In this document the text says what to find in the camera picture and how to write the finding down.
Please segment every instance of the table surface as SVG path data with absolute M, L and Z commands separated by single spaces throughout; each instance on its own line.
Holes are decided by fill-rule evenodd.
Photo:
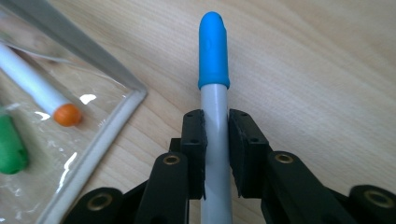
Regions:
M 198 28 L 211 10 L 227 29 L 230 108 L 325 186 L 396 192 L 395 1 L 51 2 L 148 87 L 82 194 L 134 188 L 180 137 L 183 115 L 200 108 Z M 260 201 L 231 185 L 233 223 L 263 223 Z M 192 202 L 191 223 L 199 214 Z

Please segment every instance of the green marker cap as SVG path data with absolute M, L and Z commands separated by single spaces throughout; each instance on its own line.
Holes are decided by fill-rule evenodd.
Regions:
M 0 111 L 0 173 L 14 175 L 23 170 L 27 162 L 27 151 L 11 117 Z

